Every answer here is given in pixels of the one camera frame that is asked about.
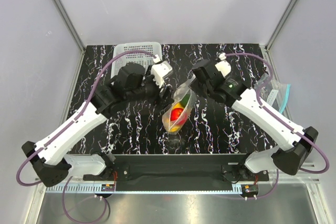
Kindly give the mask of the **green lime fruit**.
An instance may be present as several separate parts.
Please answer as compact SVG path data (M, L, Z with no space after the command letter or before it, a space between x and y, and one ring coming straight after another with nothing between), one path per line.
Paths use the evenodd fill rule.
M181 106L186 107L190 99L190 94L186 94L180 101Z

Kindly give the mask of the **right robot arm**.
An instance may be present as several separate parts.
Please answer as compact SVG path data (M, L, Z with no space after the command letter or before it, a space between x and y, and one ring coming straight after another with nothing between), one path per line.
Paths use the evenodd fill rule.
M258 172L276 168L295 175L312 149L305 138L315 142L318 131L312 126L303 128L295 124L266 102L259 104L256 91L247 88L230 71L225 60L199 61L192 68L194 79L190 88L200 97L211 98L248 117L276 142L272 149L249 154L238 167L239 176L250 180Z

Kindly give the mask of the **clear dotted zip bag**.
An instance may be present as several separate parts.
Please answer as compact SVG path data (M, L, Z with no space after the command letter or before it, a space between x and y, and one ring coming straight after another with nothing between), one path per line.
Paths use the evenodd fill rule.
M173 103L162 116L162 123L165 130L172 135L176 135L188 120L196 99L196 93L190 88L190 84L195 79L192 76L181 84L173 94Z

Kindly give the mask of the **red apple fruit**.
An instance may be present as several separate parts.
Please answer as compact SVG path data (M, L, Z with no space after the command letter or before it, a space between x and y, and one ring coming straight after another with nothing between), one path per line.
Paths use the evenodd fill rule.
M187 113L183 108L175 108L171 111L171 122L176 125L183 125L187 120Z

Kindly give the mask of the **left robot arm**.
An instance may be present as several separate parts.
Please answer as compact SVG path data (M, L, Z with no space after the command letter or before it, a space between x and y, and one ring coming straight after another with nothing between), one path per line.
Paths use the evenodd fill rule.
M68 151L91 130L124 110L130 102L148 101L165 108L173 101L172 89L164 83L172 72L166 61L148 68L130 62L99 86L93 96L49 136L37 143L26 142L22 150L40 181L46 187L52 187L70 176L86 181L113 180L117 170L112 154L69 155Z

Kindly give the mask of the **yellow lemon fruit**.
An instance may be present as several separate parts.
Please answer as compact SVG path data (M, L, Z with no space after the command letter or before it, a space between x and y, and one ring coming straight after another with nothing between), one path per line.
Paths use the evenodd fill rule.
M179 102L176 103L175 105L173 105L171 111L172 111L173 109L175 109L175 108L183 108L183 109L184 109L184 107L181 106L181 104L180 104ZM176 124L173 124L173 123L171 122L171 119L170 119L169 126L170 126L170 128L169 128L169 132L171 132L171 133L172 133L172 132L176 132L176 131L179 129L179 126L176 125Z

